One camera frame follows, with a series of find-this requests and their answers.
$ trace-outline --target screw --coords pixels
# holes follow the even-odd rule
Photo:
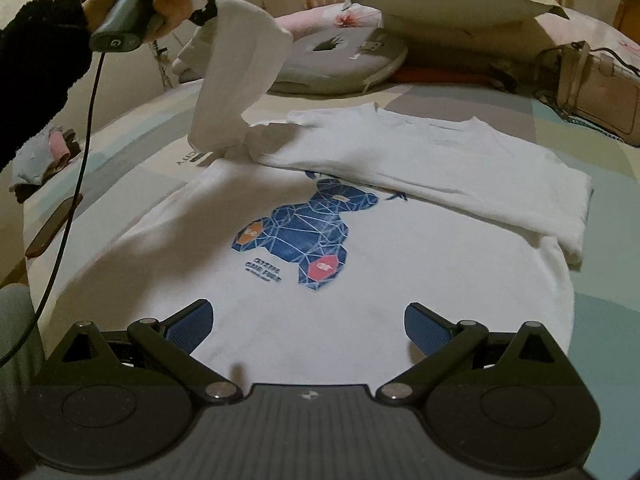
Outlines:
[[[236,393],[238,389],[232,383],[218,382],[211,383],[205,388],[205,393],[214,399],[227,399]]]
[[[413,392],[414,389],[408,384],[404,383],[388,383],[382,386],[382,394],[388,399],[406,399]]]

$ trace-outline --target blue gripper pad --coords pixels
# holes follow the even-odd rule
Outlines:
[[[191,354],[213,329],[213,307],[202,301],[193,311],[167,327],[164,338]]]
[[[404,332],[426,356],[437,352],[452,339],[448,328],[440,325],[412,304],[404,311]]]

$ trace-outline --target pile of clothes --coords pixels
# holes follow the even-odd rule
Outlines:
[[[16,153],[9,192],[14,193],[18,203],[24,203],[79,153],[75,131],[52,124],[46,126]]]

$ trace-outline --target fuzzy black sweater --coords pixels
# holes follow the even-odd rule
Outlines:
[[[0,30],[0,170],[89,70],[89,36],[80,0],[33,0]]]

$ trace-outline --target gray pants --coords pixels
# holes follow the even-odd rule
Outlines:
[[[31,316],[33,304],[27,286],[13,284],[0,289],[0,356],[5,355],[20,339]],[[44,350],[36,327],[15,357],[0,368],[0,462],[3,451],[5,456],[8,455],[20,465],[30,460],[14,425],[15,412],[20,396],[33,382],[43,363]]]

